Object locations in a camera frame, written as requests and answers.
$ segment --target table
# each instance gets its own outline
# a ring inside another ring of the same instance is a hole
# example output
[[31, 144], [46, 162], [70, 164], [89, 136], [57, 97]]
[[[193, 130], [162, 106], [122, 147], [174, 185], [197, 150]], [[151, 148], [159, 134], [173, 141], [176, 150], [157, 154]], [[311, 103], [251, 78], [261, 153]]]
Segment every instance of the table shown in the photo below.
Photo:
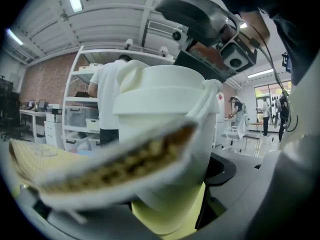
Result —
[[36, 117], [45, 117], [46, 112], [35, 112], [31, 110], [23, 110], [20, 109], [20, 118], [21, 114], [28, 115], [32, 117], [32, 131], [33, 131], [33, 137], [34, 137], [34, 142], [37, 143], [37, 126], [36, 126]]

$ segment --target ceiling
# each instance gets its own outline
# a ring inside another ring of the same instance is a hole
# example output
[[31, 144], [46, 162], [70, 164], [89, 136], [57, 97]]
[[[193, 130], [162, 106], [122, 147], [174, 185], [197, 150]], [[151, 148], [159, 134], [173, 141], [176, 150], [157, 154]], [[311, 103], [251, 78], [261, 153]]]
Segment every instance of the ceiling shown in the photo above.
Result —
[[[69, 0], [30, 0], [10, 28], [23, 45], [7, 38], [2, 48], [15, 60], [30, 65], [49, 56], [74, 52], [82, 45], [91, 49], [123, 49], [131, 38], [131, 50], [157, 54], [161, 46], [166, 46], [176, 57], [178, 44], [171, 33], [177, 24], [154, 11], [160, 1], [81, 0], [83, 10], [74, 13]], [[212, 1], [226, 8], [220, 0]], [[285, 48], [274, 23], [263, 17], [271, 33], [268, 44], [271, 55], [274, 61], [280, 60]], [[259, 54], [256, 68], [266, 63]], [[244, 83], [248, 75], [261, 71], [256, 68], [233, 79]]]

